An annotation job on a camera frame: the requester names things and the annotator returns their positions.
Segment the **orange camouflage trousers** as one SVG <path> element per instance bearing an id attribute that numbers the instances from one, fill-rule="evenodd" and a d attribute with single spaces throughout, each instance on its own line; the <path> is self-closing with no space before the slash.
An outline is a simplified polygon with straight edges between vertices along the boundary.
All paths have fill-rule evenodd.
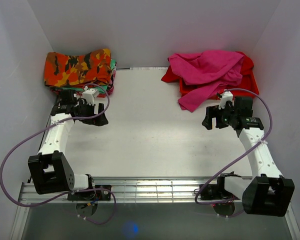
<path id="1" fill-rule="evenodd" d="M 111 50 L 98 49 L 84 55 L 47 54 L 44 85 L 47 87 L 80 87 L 88 83 L 107 85 L 111 80 Z"/>

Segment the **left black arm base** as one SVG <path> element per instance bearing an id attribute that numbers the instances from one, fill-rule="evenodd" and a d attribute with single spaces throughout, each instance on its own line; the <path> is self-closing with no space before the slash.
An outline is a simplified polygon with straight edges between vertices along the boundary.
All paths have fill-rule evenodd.
<path id="1" fill-rule="evenodd" d="M 69 193 L 67 195 L 68 201 L 109 201 L 111 199 L 110 190 L 111 185 L 95 185 L 95 188 L 101 188 L 101 190 L 94 190 L 89 192 L 76 192 Z"/>

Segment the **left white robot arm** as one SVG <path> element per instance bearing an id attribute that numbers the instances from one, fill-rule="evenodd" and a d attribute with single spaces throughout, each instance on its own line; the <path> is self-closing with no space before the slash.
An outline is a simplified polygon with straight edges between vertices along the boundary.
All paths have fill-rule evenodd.
<path id="1" fill-rule="evenodd" d="M 51 128 L 37 155 L 28 159 L 30 174 L 38 194 L 77 191 L 85 200 L 96 195 L 92 177 L 89 174 L 74 173 L 65 150 L 76 121 L 97 127 L 109 123 L 105 116 L 105 105 L 95 104 L 98 95 L 97 89 L 88 87 L 81 94 L 76 94 L 72 89 L 59 93 L 58 102 L 50 114 Z"/>

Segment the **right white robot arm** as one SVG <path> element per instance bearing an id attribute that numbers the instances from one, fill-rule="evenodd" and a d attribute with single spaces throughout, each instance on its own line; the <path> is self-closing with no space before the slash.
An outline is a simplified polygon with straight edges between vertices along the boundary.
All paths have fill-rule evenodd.
<path id="1" fill-rule="evenodd" d="M 219 95 L 218 105 L 206 108 L 202 125 L 207 129 L 231 127 L 245 149 L 252 179 L 234 172 L 222 172 L 216 184 L 203 184 L 201 200 L 216 200 L 218 204 L 241 200 L 243 210 L 250 215 L 284 217 L 292 199 L 295 185 L 276 166 L 265 141 L 267 133 L 260 118 L 253 116 L 253 99 L 233 96 L 226 91 Z"/>

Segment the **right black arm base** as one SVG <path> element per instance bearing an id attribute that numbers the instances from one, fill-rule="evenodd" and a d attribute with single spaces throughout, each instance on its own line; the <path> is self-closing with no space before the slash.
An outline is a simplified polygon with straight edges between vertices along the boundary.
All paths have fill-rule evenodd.
<path id="1" fill-rule="evenodd" d="M 209 200 L 226 200 L 234 198 L 235 200 L 238 200 L 236 196 L 234 196 L 232 193 L 222 189 L 220 186 L 218 186 L 216 183 L 209 184 L 200 194 L 199 199 L 203 201 L 209 201 Z"/>

